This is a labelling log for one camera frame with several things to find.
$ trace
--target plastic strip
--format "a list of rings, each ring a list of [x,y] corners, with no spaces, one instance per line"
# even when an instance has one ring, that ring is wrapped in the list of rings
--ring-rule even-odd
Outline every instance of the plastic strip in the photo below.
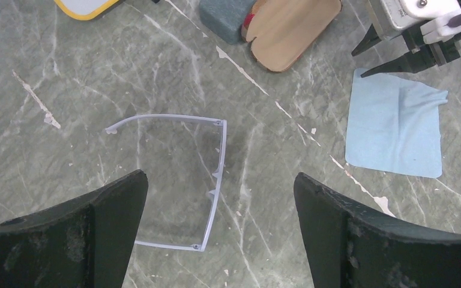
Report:
[[[135,240],[135,244],[157,247],[157,248],[168,248],[175,250],[187,250],[187,251],[199,251],[203,252],[206,249],[209,241],[209,234],[211,233],[211,228],[213,225],[214,217],[216,214],[216,207],[218,204],[218,198],[220,196],[221,188],[221,179],[223,177],[223,164],[225,161],[225,148],[227,146],[227,121],[214,118],[198,117],[198,116],[189,116],[189,115],[176,115],[176,114],[145,114],[145,115],[136,115],[126,119],[123,119],[116,124],[113,124],[107,128],[105,131],[107,134],[116,134],[119,127],[124,124],[139,120],[139,119],[165,119],[170,121],[179,121],[179,122],[190,122],[198,123],[205,125],[215,125],[220,127],[220,156],[218,158],[218,168],[215,172],[212,173],[212,176],[216,178],[215,189],[208,192],[208,198],[211,200],[211,211],[209,213],[209,219],[206,224],[206,229],[204,231],[204,237],[202,238],[202,243],[192,244],[192,245],[174,245],[174,244],[164,244],[164,243],[153,243],[153,242],[144,242]]]

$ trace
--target blue cloth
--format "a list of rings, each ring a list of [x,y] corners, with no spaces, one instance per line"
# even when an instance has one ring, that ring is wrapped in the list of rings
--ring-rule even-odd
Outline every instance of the blue cloth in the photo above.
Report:
[[[442,175],[438,106],[448,91],[387,74],[352,82],[345,159],[354,166],[404,175]]]

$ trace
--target gray block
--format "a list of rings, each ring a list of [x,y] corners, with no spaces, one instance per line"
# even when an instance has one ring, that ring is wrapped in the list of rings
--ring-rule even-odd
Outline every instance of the gray block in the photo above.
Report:
[[[241,40],[241,25],[256,0],[200,0],[200,21],[229,44]]]

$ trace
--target light blue cloth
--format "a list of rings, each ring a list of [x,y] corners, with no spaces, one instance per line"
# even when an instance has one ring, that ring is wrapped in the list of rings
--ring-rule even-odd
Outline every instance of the light blue cloth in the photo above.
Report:
[[[404,175],[442,175],[438,106],[448,91],[356,69],[345,159],[351,165]]]

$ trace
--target marble surface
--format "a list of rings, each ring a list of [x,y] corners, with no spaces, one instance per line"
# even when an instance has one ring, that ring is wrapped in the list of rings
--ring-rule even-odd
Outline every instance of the marble surface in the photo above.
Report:
[[[90,22],[53,1],[0,0],[0,222],[140,167],[150,190],[139,233],[199,237],[214,133],[146,122],[103,131],[136,113],[180,113],[229,122],[209,245],[135,246],[123,287],[312,287],[292,195],[301,171],[398,218],[461,233],[461,59],[402,75],[450,92],[440,107],[439,179],[345,163],[354,68],[405,52],[396,40],[351,57],[369,23],[360,0],[344,0],[291,70],[270,74],[245,44],[228,46],[200,24],[197,0],[126,0]]]

